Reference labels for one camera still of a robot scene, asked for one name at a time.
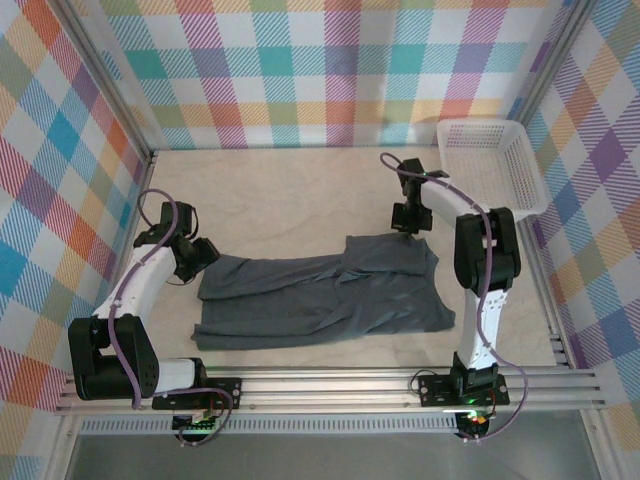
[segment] wire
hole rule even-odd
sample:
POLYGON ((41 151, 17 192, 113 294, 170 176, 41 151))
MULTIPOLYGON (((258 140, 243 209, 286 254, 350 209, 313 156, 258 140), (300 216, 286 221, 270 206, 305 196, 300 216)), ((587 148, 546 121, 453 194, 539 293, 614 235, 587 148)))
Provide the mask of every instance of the wire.
POLYGON ((167 395, 190 395, 193 393, 217 393, 218 395, 222 395, 223 397, 226 398, 227 400, 227 416, 224 417, 224 420, 222 420, 222 422, 220 423, 220 426, 218 428, 216 428, 213 432, 209 433, 206 437, 204 437, 202 440, 199 440, 197 442, 188 442, 184 439, 183 433, 184 431, 187 429, 187 427, 180 427, 178 429, 178 439, 180 440, 180 445, 182 447, 184 447, 185 445, 188 447, 201 447, 202 445, 204 445, 205 443, 209 443, 211 440, 213 440, 214 438, 216 438, 218 435, 220 435, 220 432, 224 429, 224 427, 227 426, 227 423, 229 422, 229 419, 231 418, 231 414, 233 413, 233 397, 231 397, 231 395, 229 395, 228 392, 225 392, 224 390, 220 389, 220 388, 185 388, 185 389, 179 389, 179 390, 170 390, 168 392, 159 392, 159 393, 154 393, 153 396, 154 397, 166 397, 167 395))
POLYGON ((420 375, 422 372, 429 372, 432 375, 436 376, 438 375, 436 372, 434 372, 433 370, 429 370, 428 368, 423 368, 414 373, 413 377, 411 377, 411 380, 409 380, 409 390, 411 391, 411 393, 415 393, 416 395, 420 395, 420 392, 413 388, 413 382, 415 382, 416 378, 418 378, 418 375, 420 375))
POLYGON ((220 401, 222 402, 222 409, 221 409, 221 411, 220 411, 220 413, 218 415, 215 414, 215 411, 216 411, 216 400, 213 397, 211 397, 211 404, 210 405, 211 405, 211 412, 213 412, 213 415, 211 416, 211 418, 220 418, 222 416, 222 414, 224 413, 224 401, 225 401, 225 398, 219 393, 218 393, 218 397, 220 397, 220 401))
POLYGON ((156 252, 158 252, 161 248, 163 248, 164 244, 166 243, 167 240, 169 240, 169 238, 171 238, 171 235, 173 234, 174 230, 176 229, 176 226, 178 225, 178 206, 176 205, 176 202, 173 200, 173 198, 171 198, 171 196, 168 193, 162 190, 159 190, 157 188, 148 188, 142 191, 140 193, 140 196, 138 197, 138 209, 140 210, 140 216, 144 219, 144 221, 147 222, 149 225, 151 225, 151 223, 149 222, 149 219, 146 217, 146 215, 142 211, 142 206, 141 206, 142 198, 148 193, 158 193, 168 200, 173 210, 173 220, 171 221, 171 226, 169 227, 169 230, 167 230, 167 233, 164 234, 162 239, 156 245, 154 245, 153 248, 149 250, 149 252, 145 256, 143 256, 138 262, 136 262, 133 265, 133 267, 131 267, 131 269, 126 273, 124 278, 120 281, 120 284, 118 285, 118 288, 116 290, 116 294, 113 298, 113 303, 109 308, 109 317, 107 320, 107 330, 109 331, 109 341, 111 342, 111 345, 113 345, 113 349, 116 352, 116 356, 118 357, 118 360, 120 361, 120 364, 122 365, 122 368, 126 373, 127 377, 129 377, 129 381, 131 382, 131 386, 133 387, 133 409, 134 410, 138 410, 140 408, 140 404, 142 403, 142 392, 140 390, 140 382, 136 378, 136 375, 133 372, 133 369, 131 368, 131 365, 129 364, 127 357, 125 357, 124 352, 120 347, 118 338, 116 337, 116 312, 118 311, 118 308, 122 305, 122 296, 124 295, 124 292, 127 286, 131 282, 131 279, 134 277, 138 269, 142 267, 153 255, 155 255, 156 252))
POLYGON ((198 235, 198 230, 200 229, 200 219, 198 218, 198 212, 196 209, 193 209, 193 216, 196 217, 196 227, 193 229, 191 235, 187 237, 187 240, 193 240, 198 235))
POLYGON ((482 437, 482 439, 486 440, 486 439, 495 437, 496 435, 499 435, 500 433, 505 431, 515 421, 518 415, 520 415, 520 412, 522 412, 522 409, 524 408, 524 404, 527 401, 527 397, 529 396, 529 378, 527 377, 526 372, 521 367, 519 367, 518 365, 515 365, 514 363, 511 363, 508 360, 505 360, 500 354, 498 354, 498 352, 495 351, 495 349, 491 346, 491 342, 489 342, 489 340, 487 339, 487 336, 485 335, 484 330, 482 328, 482 311, 484 309, 484 304, 487 299, 487 295, 489 294, 489 285, 491 283, 491 272, 493 271, 493 248, 491 248, 493 239, 491 235, 491 222, 489 221, 489 217, 487 216, 485 211, 482 209, 482 207, 480 207, 476 202, 473 201, 471 197, 469 197, 466 193, 464 193, 459 188, 456 188, 454 185, 451 185, 450 183, 445 182, 439 178, 430 177, 426 174, 405 172, 404 170, 400 170, 399 168, 396 168, 390 163, 386 162, 385 157, 389 157, 395 160, 396 162, 401 163, 400 159, 388 152, 382 152, 380 154, 380 162, 382 162, 382 164, 385 167, 389 168, 390 170, 393 170, 394 172, 399 173, 400 175, 405 175, 407 177, 420 178, 423 180, 426 179, 428 182, 433 182, 436 185, 440 185, 443 188, 451 190, 458 197, 460 197, 467 204, 469 204, 469 206, 472 209, 478 212, 478 214, 480 214, 480 217, 482 218, 482 222, 484 223, 485 232, 487 236, 487 246, 488 246, 487 262, 485 266, 485 275, 484 275, 484 282, 482 284, 482 290, 480 294, 480 301, 478 302, 478 310, 476 312, 476 329, 478 331, 478 335, 480 336, 480 339, 482 340, 483 345, 487 348, 487 350, 489 350, 489 353, 493 355, 493 358, 495 358, 497 362, 502 363, 507 367, 511 367, 515 369, 520 374, 520 376, 522 376, 522 381, 524 383, 522 399, 520 400, 520 403, 518 404, 514 412, 511 414, 509 419, 503 425, 498 427, 495 431, 482 437))
POLYGON ((184 283, 174 283, 174 282, 170 282, 169 280, 167 280, 165 283, 168 283, 169 285, 173 285, 174 287, 186 287, 191 282, 193 282, 195 279, 196 279, 196 277, 193 277, 191 280, 189 280, 188 282, 184 282, 184 283))
POLYGON ((489 390, 489 396, 491 397, 491 400, 493 400, 493 409, 491 410, 491 415, 489 415, 489 418, 495 418, 495 416, 496 416, 496 407, 498 405, 498 399, 496 398, 496 392, 494 392, 493 390, 489 390))

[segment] gray cloth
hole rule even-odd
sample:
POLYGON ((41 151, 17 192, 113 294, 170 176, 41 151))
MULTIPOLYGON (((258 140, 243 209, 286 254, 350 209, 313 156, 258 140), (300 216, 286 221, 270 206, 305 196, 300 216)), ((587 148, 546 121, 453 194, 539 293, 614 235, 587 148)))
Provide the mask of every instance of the gray cloth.
POLYGON ((436 332, 455 314, 434 285, 424 240, 347 237, 341 255, 295 260, 223 256, 204 273, 200 350, 299 347, 368 334, 436 332))

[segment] colorful plaid wallpaper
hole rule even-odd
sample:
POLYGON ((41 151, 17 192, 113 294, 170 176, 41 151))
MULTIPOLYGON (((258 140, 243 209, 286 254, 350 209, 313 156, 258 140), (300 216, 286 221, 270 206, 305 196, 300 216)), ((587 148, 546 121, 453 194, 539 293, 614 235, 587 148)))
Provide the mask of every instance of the colorful plaid wallpaper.
POLYGON ((65 327, 106 297, 142 171, 45 1, 0 0, 0 479, 44 464, 65 327))
POLYGON ((535 229, 562 321, 637 473, 640 0, 598 2, 528 131, 554 198, 535 229))
POLYGON ((73 3, 149 142, 193 149, 432 144, 439 119, 506 117, 573 2, 73 3))

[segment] beige surface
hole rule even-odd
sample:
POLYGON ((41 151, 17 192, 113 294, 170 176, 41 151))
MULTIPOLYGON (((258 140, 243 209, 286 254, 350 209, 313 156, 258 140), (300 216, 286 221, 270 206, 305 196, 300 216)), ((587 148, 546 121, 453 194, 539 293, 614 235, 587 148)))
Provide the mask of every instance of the beige surface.
MULTIPOLYGON (((378 148, 162 152, 151 186, 194 205, 200 235, 223 253, 296 258, 342 252, 346 235, 390 231, 391 209, 402 201, 397 176, 378 161, 378 148)), ((439 168, 437 149, 396 148, 439 168)), ((158 218, 160 199, 145 210, 158 218)), ((440 258, 436 286, 458 314, 448 332, 370 336, 314 347, 200 352, 190 339, 200 321, 200 277, 186 287, 165 286, 147 332, 159 357, 198 356, 224 366, 450 365, 461 334, 463 292, 453 272, 453 229, 434 216, 425 233, 440 258)), ((523 365, 555 365, 542 307, 527 265, 509 293, 498 351, 523 365)))

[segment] black bracket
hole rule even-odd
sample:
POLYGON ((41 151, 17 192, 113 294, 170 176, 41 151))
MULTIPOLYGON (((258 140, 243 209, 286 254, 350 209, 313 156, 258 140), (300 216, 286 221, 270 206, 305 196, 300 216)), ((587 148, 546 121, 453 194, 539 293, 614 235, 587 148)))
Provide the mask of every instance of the black bracket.
MULTIPOLYGON (((488 213, 491 224, 493 268, 489 290, 508 290, 520 275, 521 262, 513 213, 496 208, 488 213)), ((456 219, 453 265, 458 282, 478 295, 484 284, 487 262, 485 225, 480 215, 462 215, 456 219)))
POLYGON ((509 405, 509 392, 503 375, 498 375, 496 385, 459 396, 450 375, 421 375, 418 377, 418 394, 422 407, 459 407, 475 410, 496 405, 509 405))
MULTIPOLYGON (((173 272, 183 282, 192 280, 198 272, 220 258, 220 252, 207 238, 197 238, 198 224, 194 227, 193 217, 198 218, 196 209, 188 203, 176 202, 178 221, 167 241, 176 259, 173 272)), ((173 208, 169 202, 162 204, 160 223, 142 232, 133 242, 134 247, 156 245, 169 231, 173 222, 173 208)))
MULTIPOLYGON (((404 160, 398 166, 399 170, 425 174, 424 168, 418 158, 404 160)), ((448 177, 442 170, 429 172, 426 175, 431 177, 448 177)), ((420 230, 431 231, 433 228, 433 214, 431 210, 422 205, 420 194, 421 185, 427 181, 426 178, 408 177, 398 173, 402 194, 406 197, 405 203, 394 203, 393 214, 391 216, 391 228, 401 233, 417 234, 420 230)))
MULTIPOLYGON (((218 388, 227 392, 233 399, 231 409, 240 407, 242 396, 242 379, 235 377, 207 377, 206 367, 199 358, 192 358, 196 364, 195 382, 191 388, 218 388)), ((189 393, 184 395, 167 395, 154 397, 151 404, 153 410, 218 410, 229 408, 226 396, 211 392, 189 393)))
POLYGON ((498 365, 480 370, 467 369, 458 353, 453 355, 449 375, 421 375, 418 377, 418 394, 423 407, 459 407, 469 410, 509 405, 509 392, 504 375, 498 373, 498 365))

